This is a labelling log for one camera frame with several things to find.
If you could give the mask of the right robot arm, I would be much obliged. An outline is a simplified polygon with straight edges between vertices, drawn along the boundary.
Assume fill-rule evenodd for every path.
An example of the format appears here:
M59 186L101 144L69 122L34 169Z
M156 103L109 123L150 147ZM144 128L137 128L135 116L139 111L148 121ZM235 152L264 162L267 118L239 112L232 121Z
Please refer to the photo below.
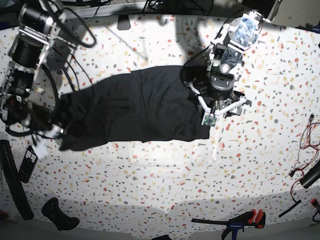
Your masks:
M37 135L59 140L62 151L84 151L94 146L90 129L62 109L68 104L61 103L55 80L46 66L50 51L61 40L60 32L67 35L70 46L92 48L97 43L82 42L65 25L66 11L73 12L61 0L27 0L21 7L18 33L9 49L9 62L0 86L0 119L12 137ZM40 71L52 86L55 101L52 110L29 99Z

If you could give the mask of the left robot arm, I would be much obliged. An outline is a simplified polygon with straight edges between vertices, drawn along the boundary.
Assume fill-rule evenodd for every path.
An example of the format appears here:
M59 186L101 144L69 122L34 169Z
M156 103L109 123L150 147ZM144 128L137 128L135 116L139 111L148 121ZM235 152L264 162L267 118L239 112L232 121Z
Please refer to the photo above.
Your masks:
M242 16L231 15L222 24L215 39L198 53L205 56L205 76L186 80L185 63L179 72L182 83L203 109L201 125L214 127L219 117L241 115L243 106L252 102L239 91L236 82L242 76L243 55L258 40L264 23L271 23L276 17L280 0L241 0L246 9Z

